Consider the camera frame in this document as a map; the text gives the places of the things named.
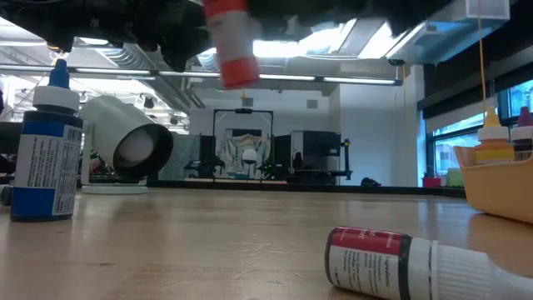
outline tan plastic tray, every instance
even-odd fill
[[[466,200],[475,209],[533,223],[533,157],[524,162],[476,166],[473,147],[454,147],[465,182]]]

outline table surface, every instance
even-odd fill
[[[326,280],[339,225],[439,239],[533,276],[533,226],[461,199],[157,189],[78,195],[72,221],[13,223],[0,208],[0,299],[368,299]]]

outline blue bottle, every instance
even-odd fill
[[[69,89],[67,62],[57,60],[47,86],[36,87],[24,113],[11,220],[44,222],[72,217],[83,120],[79,95]]]

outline green object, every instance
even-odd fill
[[[463,177],[459,168],[448,169],[448,187],[464,187]]]

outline yellow dropper tip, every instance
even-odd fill
[[[494,107],[488,107],[486,110],[485,124],[483,127],[499,127],[500,120],[498,120],[498,115],[496,114],[496,109]]]

